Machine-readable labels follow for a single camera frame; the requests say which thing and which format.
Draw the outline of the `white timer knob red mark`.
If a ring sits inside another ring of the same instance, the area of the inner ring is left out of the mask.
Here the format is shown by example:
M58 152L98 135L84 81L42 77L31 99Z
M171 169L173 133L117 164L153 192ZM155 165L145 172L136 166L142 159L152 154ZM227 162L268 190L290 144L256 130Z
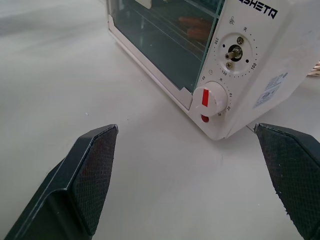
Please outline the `white timer knob red mark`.
M225 89L219 83L210 81L194 90L190 109L200 115L212 117L222 112L227 103Z

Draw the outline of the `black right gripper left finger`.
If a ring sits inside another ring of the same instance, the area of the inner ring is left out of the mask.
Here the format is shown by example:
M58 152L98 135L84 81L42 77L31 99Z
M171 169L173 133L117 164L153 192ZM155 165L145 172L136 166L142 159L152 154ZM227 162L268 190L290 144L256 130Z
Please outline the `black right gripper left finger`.
M92 240L110 185L116 124L81 135L45 177L4 240Z

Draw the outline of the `orange sausage food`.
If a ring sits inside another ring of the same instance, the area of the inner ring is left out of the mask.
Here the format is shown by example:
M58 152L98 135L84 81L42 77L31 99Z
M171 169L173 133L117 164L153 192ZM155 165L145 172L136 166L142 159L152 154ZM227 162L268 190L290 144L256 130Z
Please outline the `orange sausage food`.
M212 27L212 22L202 18L181 16L178 21L187 27L187 36L197 41L207 41Z

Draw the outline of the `bare metal temperature knob shaft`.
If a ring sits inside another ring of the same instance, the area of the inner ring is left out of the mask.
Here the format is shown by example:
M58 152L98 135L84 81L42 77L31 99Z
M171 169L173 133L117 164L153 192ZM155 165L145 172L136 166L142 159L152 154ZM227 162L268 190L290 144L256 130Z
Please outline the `bare metal temperature knob shaft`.
M225 54L225 59L231 60L233 62L238 62L241 60L242 56L243 56L242 48L239 45L234 44L229 47L228 53Z

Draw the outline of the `glass oven door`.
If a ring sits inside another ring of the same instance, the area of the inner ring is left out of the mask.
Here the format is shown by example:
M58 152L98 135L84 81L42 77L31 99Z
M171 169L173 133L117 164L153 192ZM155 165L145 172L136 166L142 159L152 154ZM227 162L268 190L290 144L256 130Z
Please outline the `glass oven door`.
M105 0L109 30L145 71L189 109L225 0ZM212 22L191 39L179 17Z

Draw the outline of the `white toaster oven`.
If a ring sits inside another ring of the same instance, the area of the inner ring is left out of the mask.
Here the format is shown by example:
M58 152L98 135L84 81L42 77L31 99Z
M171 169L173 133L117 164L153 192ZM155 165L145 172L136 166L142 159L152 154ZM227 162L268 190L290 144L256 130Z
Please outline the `white toaster oven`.
M108 30L132 57L109 21ZM225 58L232 45L242 48L240 61ZM228 97L222 112L191 110L195 90L185 108L145 72L210 139L221 140L286 100L319 61L320 0L225 0L196 86L219 83Z

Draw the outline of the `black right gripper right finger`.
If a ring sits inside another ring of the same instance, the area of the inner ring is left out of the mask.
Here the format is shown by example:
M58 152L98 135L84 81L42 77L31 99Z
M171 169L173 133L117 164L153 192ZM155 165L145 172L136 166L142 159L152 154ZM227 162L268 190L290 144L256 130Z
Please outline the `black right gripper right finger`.
M254 132L276 194L304 240L320 240L320 142L266 123Z

